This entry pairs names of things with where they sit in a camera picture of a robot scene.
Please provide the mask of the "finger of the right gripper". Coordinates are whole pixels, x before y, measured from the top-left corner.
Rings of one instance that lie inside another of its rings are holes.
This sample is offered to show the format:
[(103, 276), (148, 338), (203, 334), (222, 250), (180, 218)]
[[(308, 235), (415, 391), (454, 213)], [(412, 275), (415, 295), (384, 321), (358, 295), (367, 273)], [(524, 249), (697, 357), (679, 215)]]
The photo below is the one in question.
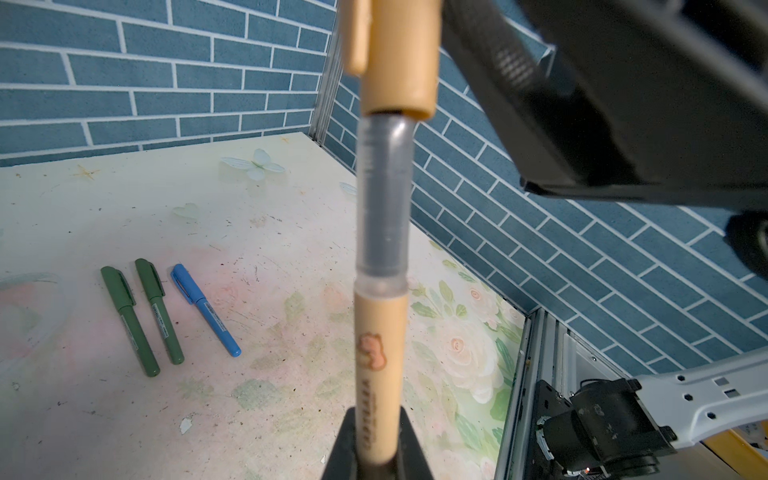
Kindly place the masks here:
[(492, 1), (447, 1), (443, 40), (521, 177), (539, 195), (589, 195), (636, 175), (580, 90), (559, 93)]

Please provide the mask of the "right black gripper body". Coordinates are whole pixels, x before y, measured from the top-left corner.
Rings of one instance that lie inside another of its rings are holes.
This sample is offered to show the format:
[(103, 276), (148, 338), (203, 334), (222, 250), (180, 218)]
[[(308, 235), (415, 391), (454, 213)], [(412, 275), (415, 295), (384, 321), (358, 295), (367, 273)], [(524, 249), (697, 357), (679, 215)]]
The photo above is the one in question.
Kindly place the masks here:
[(552, 193), (728, 209), (728, 245), (767, 272), (767, 5), (525, 1), (618, 155)]

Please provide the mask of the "green pen cap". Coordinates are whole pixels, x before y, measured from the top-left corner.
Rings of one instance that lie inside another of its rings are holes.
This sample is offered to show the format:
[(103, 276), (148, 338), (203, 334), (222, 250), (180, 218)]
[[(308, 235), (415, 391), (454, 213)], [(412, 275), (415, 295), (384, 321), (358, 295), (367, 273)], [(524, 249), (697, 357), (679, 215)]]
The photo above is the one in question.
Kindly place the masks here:
[(147, 299), (152, 301), (155, 298), (162, 298), (165, 292), (154, 264), (144, 258), (139, 258), (135, 261), (135, 267)]
[(117, 311), (136, 305), (130, 286), (120, 270), (105, 266), (100, 269), (100, 272)]

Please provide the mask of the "tan pen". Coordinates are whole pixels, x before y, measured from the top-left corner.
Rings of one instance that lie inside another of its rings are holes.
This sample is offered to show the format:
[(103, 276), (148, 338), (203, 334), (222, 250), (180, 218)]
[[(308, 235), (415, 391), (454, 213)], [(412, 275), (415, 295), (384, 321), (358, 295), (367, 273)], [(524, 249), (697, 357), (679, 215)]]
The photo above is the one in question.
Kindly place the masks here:
[(355, 428), (367, 468), (389, 464), (399, 441), (414, 128), (394, 113), (367, 116), (358, 128)]

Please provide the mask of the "blue pen cap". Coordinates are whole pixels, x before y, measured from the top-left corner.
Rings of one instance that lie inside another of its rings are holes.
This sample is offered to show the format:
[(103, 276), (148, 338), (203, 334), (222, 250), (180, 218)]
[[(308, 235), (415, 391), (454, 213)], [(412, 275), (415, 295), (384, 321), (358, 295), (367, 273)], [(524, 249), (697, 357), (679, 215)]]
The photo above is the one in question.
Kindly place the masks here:
[(171, 269), (170, 277), (189, 304), (196, 305), (205, 299), (204, 293), (182, 264), (176, 264)]

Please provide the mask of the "green pen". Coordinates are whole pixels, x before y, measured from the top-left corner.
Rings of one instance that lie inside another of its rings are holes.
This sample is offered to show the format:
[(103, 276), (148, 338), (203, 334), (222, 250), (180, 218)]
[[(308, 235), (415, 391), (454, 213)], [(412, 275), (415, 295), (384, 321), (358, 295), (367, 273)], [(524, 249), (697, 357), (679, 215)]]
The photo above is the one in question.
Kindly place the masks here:
[(149, 302), (155, 322), (158, 326), (160, 336), (165, 345), (170, 362), (173, 365), (181, 365), (185, 361), (185, 356), (174, 330), (173, 322), (171, 321), (167, 307), (164, 303), (164, 297), (165, 295), (162, 298), (155, 298), (152, 301), (149, 301), (148, 299), (147, 300)]
[(150, 378), (156, 377), (160, 373), (160, 367), (147, 341), (134, 307), (125, 307), (120, 311), (116, 311), (125, 326), (130, 343), (144, 373)]

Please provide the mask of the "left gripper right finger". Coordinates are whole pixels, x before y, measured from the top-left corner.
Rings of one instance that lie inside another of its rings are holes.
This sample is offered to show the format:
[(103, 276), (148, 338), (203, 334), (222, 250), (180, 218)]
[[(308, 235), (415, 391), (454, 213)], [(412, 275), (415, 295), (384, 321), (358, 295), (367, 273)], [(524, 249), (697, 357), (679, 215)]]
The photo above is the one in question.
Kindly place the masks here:
[(404, 407), (400, 408), (398, 449), (395, 456), (397, 480), (433, 480), (415, 430)]

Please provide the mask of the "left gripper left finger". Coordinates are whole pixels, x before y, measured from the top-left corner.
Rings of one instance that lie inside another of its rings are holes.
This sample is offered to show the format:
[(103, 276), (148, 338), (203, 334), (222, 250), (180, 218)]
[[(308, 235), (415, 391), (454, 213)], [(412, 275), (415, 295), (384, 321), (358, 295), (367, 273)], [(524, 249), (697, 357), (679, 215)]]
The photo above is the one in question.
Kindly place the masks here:
[(355, 408), (349, 408), (343, 418), (333, 448), (328, 456), (322, 480), (356, 480), (358, 461), (356, 456)]

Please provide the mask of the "blue pen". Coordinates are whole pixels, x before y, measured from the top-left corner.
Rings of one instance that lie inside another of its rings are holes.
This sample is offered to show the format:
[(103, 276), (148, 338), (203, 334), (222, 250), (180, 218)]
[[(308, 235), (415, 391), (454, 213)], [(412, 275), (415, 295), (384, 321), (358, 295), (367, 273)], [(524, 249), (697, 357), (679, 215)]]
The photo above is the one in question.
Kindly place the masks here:
[(212, 329), (213, 333), (218, 338), (218, 340), (220, 341), (222, 346), (225, 348), (225, 350), (232, 357), (239, 357), (242, 353), (240, 346), (235, 341), (234, 337), (229, 332), (229, 330), (226, 328), (226, 326), (224, 325), (224, 322), (216, 313), (212, 304), (208, 301), (207, 297), (205, 296), (205, 299), (200, 300), (194, 306), (197, 308), (197, 310), (200, 312), (203, 319)]

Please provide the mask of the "tan pen cap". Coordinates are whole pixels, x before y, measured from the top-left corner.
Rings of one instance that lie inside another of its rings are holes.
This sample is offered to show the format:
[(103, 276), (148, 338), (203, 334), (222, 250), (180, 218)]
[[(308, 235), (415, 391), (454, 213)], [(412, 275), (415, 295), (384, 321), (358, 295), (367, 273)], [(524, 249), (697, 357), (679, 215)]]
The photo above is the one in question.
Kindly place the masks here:
[(441, 0), (339, 3), (344, 72), (360, 79), (361, 114), (394, 112), (416, 121), (437, 107)]

